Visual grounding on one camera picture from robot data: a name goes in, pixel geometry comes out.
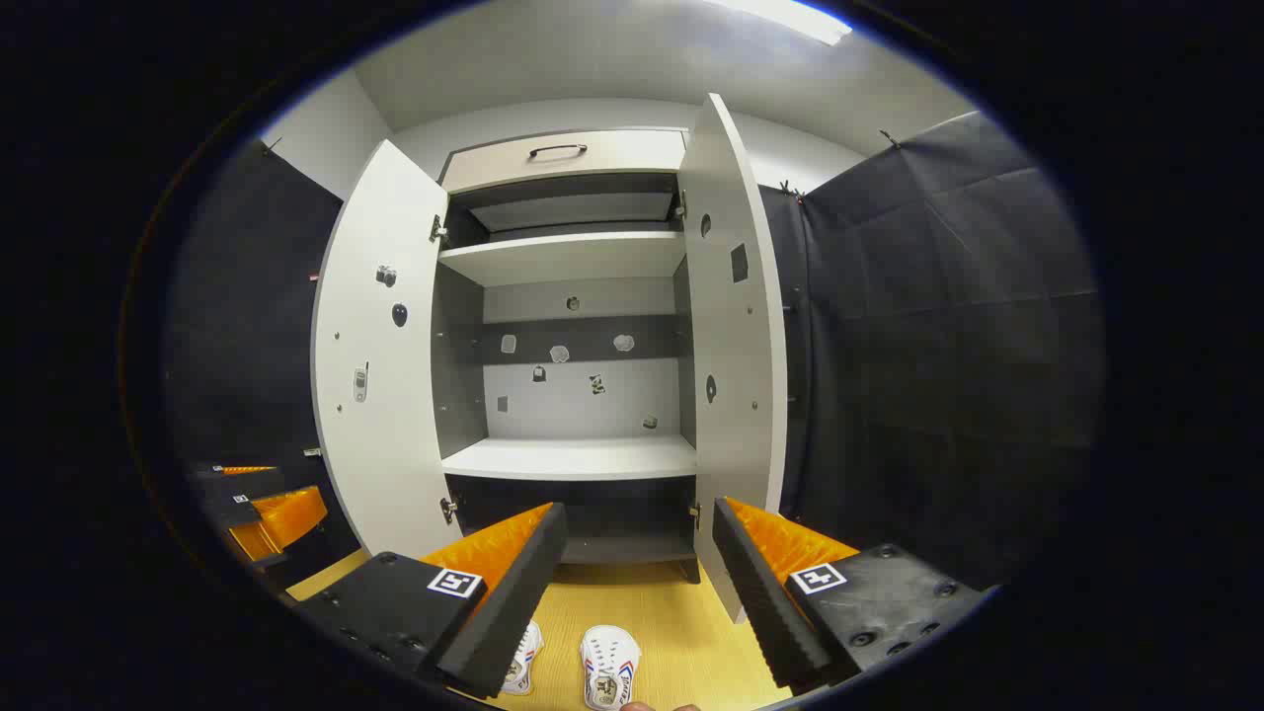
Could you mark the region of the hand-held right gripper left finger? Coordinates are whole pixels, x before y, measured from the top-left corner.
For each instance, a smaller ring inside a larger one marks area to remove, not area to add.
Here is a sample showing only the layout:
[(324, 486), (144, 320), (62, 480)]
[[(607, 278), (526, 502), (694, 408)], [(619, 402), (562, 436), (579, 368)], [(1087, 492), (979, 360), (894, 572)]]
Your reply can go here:
[(421, 558), (380, 552), (296, 612), (394, 679), (493, 698), (568, 536), (565, 506), (544, 504)]

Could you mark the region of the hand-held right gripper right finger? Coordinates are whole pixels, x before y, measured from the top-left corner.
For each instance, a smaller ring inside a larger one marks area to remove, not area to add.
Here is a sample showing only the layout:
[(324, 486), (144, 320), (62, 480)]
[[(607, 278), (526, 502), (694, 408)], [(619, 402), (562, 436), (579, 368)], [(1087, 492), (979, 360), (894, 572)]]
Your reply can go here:
[(856, 549), (718, 497), (713, 541), (780, 687), (839, 684), (925, 646), (988, 601), (902, 547)]

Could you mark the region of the white canvas shoe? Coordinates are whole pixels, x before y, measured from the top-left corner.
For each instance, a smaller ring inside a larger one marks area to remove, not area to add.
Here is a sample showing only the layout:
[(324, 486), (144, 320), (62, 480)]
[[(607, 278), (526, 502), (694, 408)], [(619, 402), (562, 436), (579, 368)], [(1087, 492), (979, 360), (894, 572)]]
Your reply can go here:
[(540, 657), (545, 648), (545, 639), (540, 625), (532, 620), (525, 626), (522, 638), (517, 645), (509, 669), (501, 684), (501, 693), (509, 696), (528, 696), (532, 692), (533, 660)]
[(592, 711), (622, 711), (633, 702), (633, 684), (642, 657), (623, 628), (597, 625), (581, 638), (584, 705)]

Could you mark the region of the white shoe cabinet door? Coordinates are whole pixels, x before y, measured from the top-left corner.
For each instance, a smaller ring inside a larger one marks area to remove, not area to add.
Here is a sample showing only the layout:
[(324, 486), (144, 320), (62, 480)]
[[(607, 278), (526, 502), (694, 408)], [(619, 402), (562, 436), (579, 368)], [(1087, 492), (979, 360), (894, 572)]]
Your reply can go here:
[(362, 549), (423, 558), (459, 540), (431, 382), (447, 192), (393, 140), (367, 157), (319, 272), (310, 338), (319, 444)]
[(694, 373), (694, 548), (726, 614), (744, 624), (712, 530), (715, 501), (776, 512), (787, 442), (787, 354), (775, 244), (750, 151), (731, 109), (709, 94), (691, 127), (678, 187), (685, 199)]

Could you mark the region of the white shoe cabinet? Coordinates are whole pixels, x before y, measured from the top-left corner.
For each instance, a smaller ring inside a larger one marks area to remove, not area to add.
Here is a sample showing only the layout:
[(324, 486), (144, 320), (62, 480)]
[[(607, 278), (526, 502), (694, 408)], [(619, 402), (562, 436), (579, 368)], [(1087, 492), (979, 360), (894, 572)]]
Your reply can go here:
[(684, 215), (678, 171), (447, 194), (431, 373), (464, 534), (564, 504), (564, 563), (698, 584)]

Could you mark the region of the ceiling light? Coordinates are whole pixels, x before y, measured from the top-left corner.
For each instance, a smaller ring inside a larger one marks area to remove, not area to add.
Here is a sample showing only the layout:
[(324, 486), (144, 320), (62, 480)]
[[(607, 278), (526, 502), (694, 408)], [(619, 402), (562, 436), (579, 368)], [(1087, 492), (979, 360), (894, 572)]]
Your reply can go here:
[(839, 46), (853, 29), (839, 18), (799, 0), (703, 0), (790, 29), (824, 46)]

